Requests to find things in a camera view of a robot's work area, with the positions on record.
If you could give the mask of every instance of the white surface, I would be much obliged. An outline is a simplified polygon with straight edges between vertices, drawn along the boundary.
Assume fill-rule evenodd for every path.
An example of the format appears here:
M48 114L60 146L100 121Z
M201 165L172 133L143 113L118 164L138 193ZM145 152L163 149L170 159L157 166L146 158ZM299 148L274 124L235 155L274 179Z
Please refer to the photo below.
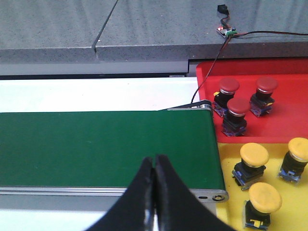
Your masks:
M159 110L190 103L196 86L193 77L3 80L0 112ZM0 205L0 230L81 231L103 214L1 209Z

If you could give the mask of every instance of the yellow push button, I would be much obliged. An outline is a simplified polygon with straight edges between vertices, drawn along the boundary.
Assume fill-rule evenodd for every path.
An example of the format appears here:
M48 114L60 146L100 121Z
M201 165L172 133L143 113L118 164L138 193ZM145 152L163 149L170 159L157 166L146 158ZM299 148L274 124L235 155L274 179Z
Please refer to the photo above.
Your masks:
M249 189L249 198L253 207L261 213L272 213L280 209L282 198L270 184L258 182Z
M291 156L298 162L308 162L308 139L297 137L289 141Z
M251 167L260 167L269 161L269 152L258 143L246 143L240 149L241 158Z

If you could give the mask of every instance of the red push button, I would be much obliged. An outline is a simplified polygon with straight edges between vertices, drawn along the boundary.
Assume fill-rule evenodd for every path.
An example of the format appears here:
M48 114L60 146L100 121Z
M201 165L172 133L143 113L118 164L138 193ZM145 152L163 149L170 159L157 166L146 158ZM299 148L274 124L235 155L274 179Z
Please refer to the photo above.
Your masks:
M234 92L239 89L240 84L236 79L226 77L219 81L219 87L226 92Z
M228 109L236 114L245 114L250 110L249 101L241 98L233 98L227 102Z
M257 87L264 92L273 92L278 87L278 82L272 77L261 77L257 80Z

